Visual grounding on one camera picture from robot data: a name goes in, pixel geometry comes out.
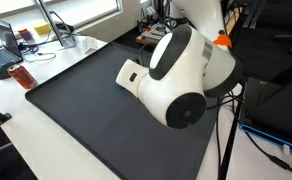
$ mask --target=paper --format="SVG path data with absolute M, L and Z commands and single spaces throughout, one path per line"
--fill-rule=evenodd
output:
M 97 49 L 97 40 L 96 38 L 86 36 L 82 43 L 83 53 L 86 54 L 89 50 Z

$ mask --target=black mat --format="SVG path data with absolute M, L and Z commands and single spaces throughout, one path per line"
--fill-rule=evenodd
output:
M 216 110 L 207 111 L 191 128 L 160 124 L 115 83 L 125 60 L 137 55 L 136 49 L 110 43 L 28 91 L 26 98 L 122 179 L 195 179 Z M 208 99 L 208 105 L 215 103 Z

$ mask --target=laptop screen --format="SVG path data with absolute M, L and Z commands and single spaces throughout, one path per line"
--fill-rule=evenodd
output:
M 14 33 L 9 23 L 0 20 L 0 40 L 2 45 L 11 53 L 22 58 Z

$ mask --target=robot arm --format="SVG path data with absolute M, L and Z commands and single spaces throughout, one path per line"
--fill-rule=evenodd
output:
M 217 2 L 219 0 L 189 0 L 183 3 L 176 1 L 176 4 L 181 3 L 185 13 L 191 14 L 196 8 L 187 6 L 187 9 L 185 5 L 204 4 L 208 8 Z M 196 25 L 206 32 L 205 35 L 191 26 L 178 26 L 160 40 L 149 68 L 127 60 L 116 79 L 118 84 L 139 98 L 159 122 L 171 128 L 181 129 L 196 123 L 205 113 L 205 97 L 226 94 L 242 75 L 241 64 L 210 39 L 216 39 L 223 26 L 217 21 L 208 21 L 208 18 L 195 18 L 195 15 L 210 16 L 215 10 L 206 10 L 208 15 L 197 11 L 191 18 L 198 19 Z M 204 22 L 213 29 L 208 31 L 209 28 L 202 24 Z

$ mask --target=white table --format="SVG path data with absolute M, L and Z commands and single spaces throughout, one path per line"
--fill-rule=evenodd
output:
M 77 43 L 83 37 L 76 38 Z M 106 43 L 98 41 L 98 47 Z M 56 58 L 42 62 L 21 63 L 38 81 L 43 83 L 84 57 L 80 46 L 64 50 L 58 42 L 40 47 L 39 52 L 55 52 Z M 79 144 L 64 129 L 25 99 L 25 90 L 13 78 L 0 80 L 0 112 L 13 118 L 1 125 L 13 145 L 19 151 L 38 179 L 119 179 L 94 155 Z M 222 107 L 220 118 L 220 142 L 222 156 L 233 122 L 228 107 Z M 212 133 L 197 179 L 217 179 L 217 142 Z
M 251 137 L 264 151 L 292 165 L 292 155 L 287 158 L 282 148 L 254 136 Z M 292 180 L 292 173 L 271 162 L 252 144 L 243 131 L 237 129 L 227 179 Z

